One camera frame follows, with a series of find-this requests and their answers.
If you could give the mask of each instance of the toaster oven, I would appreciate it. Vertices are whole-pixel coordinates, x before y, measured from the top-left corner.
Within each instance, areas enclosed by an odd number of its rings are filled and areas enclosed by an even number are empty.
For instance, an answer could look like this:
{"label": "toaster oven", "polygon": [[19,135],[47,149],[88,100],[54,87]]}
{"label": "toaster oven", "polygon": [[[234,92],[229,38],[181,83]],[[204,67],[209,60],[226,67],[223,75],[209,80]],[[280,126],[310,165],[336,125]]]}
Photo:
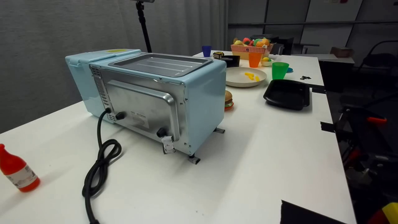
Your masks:
{"label": "toaster oven", "polygon": [[85,105],[188,155],[224,116],[226,62],[212,58],[105,49],[66,57]]}

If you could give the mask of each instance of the black cable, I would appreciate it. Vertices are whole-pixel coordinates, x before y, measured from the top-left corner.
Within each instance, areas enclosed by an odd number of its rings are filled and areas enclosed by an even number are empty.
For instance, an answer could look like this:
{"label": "black cable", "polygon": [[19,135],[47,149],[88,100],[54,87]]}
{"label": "black cable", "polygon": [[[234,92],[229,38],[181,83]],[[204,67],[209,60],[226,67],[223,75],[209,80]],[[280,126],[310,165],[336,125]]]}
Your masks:
{"label": "black cable", "polygon": [[398,92],[392,93],[392,94],[386,95],[386,96],[377,98],[377,99],[375,99],[375,100],[372,100],[370,103],[366,103],[362,108],[367,108],[367,106],[371,106],[374,104],[379,104],[379,103],[381,103],[384,100],[389,100],[389,99],[395,98],[395,96],[398,96]]}
{"label": "black cable", "polygon": [[[109,139],[105,143],[102,143],[101,139],[101,123],[104,116],[111,113],[111,109],[107,108],[105,111],[101,113],[99,118],[98,124],[98,140],[99,140],[99,155],[96,162],[91,166],[89,170],[86,177],[85,177],[85,185],[83,189],[83,194],[85,196],[85,204],[86,204],[86,211],[90,220],[90,224],[100,224],[100,221],[96,218],[95,213],[93,212],[91,207],[91,196],[96,195],[104,186],[105,181],[109,176],[109,166],[114,159],[116,159],[122,152],[122,145],[116,139]],[[106,155],[106,149],[114,145],[111,151]]]}

